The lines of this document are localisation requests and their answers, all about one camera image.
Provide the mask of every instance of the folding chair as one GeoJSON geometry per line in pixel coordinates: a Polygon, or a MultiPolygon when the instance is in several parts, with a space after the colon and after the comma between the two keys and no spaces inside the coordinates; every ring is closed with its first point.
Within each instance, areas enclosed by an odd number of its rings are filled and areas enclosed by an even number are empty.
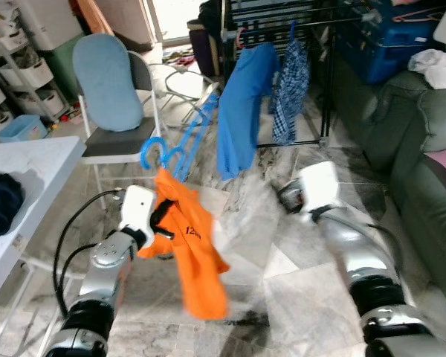
{"type": "Polygon", "coordinates": [[[161,126],[152,75],[140,54],[127,51],[119,39],[94,34],[83,37],[73,52],[74,72],[80,88],[87,149],[82,162],[93,165],[97,189],[102,180],[152,179],[153,176],[103,178],[100,164],[139,162],[143,143],[161,136],[161,126]],[[145,118],[136,89],[150,91],[153,119],[145,118]],[[91,133],[89,121],[97,128],[91,133]]]}

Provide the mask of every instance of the green leather sofa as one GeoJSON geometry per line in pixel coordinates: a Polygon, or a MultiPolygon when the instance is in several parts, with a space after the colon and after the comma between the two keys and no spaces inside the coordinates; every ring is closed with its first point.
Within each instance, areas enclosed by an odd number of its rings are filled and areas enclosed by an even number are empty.
{"type": "Polygon", "coordinates": [[[410,239],[446,297],[446,188],[425,155],[446,150],[446,90],[409,71],[369,86],[340,57],[335,63],[337,115],[371,167],[389,175],[410,239]]]}

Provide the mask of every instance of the marble floor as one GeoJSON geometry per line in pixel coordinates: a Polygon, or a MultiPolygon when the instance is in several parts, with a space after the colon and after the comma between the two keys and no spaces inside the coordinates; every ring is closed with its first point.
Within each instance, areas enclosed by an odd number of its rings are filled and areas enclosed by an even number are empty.
{"type": "MultiPolygon", "coordinates": [[[[310,98],[299,120],[302,127],[317,127],[320,113],[310,98]]],[[[199,190],[203,206],[214,215],[215,246],[231,265],[221,275],[230,313],[222,321],[196,320],[184,310],[175,260],[137,260],[111,331],[108,356],[364,356],[356,308],[317,227],[287,215],[271,188],[271,183],[284,184],[299,169],[325,160],[336,164],[341,198],[353,214],[363,222],[379,222],[399,238],[410,302],[446,346],[446,301],[404,232],[385,178],[370,170],[340,121],[335,119],[332,129],[327,148],[260,149],[252,168],[234,180],[221,181],[216,171],[216,125],[210,128],[188,185],[199,190]]],[[[80,126],[67,123],[55,135],[81,132],[80,126]]],[[[127,165],[122,170],[137,172],[139,167],[127,165]]],[[[96,189],[89,167],[76,167],[39,226],[29,253],[51,261],[65,222],[96,189]]],[[[112,201],[108,204],[106,212],[95,205],[75,222],[62,257],[79,245],[97,242],[115,227],[118,209],[112,201]]],[[[377,238],[378,232],[371,234],[377,238]]],[[[84,271],[87,260],[87,254],[81,254],[73,269],[84,271]]],[[[1,290],[0,320],[2,306],[21,278],[17,267],[1,290]]],[[[78,288],[73,286],[71,293],[78,288]]],[[[1,340],[0,353],[34,356],[55,306],[51,278],[37,274],[1,340]]]]}

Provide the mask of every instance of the clothes drying rack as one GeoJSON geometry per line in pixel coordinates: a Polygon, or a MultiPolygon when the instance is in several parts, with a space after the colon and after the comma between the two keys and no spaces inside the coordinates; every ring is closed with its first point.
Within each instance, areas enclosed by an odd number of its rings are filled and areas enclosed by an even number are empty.
{"type": "MultiPolygon", "coordinates": [[[[329,142],[334,81],[335,37],[338,25],[348,22],[380,22],[380,15],[369,0],[289,0],[268,4],[267,0],[223,0],[222,41],[225,82],[231,75],[242,48],[252,48],[272,42],[282,60],[289,41],[289,30],[296,22],[295,35],[311,58],[324,61],[323,104],[320,137],[309,141],[295,141],[289,145],[329,142]],[[353,16],[341,16],[340,10],[363,7],[353,16]]],[[[287,144],[260,144],[258,147],[282,147],[287,144]]]]}

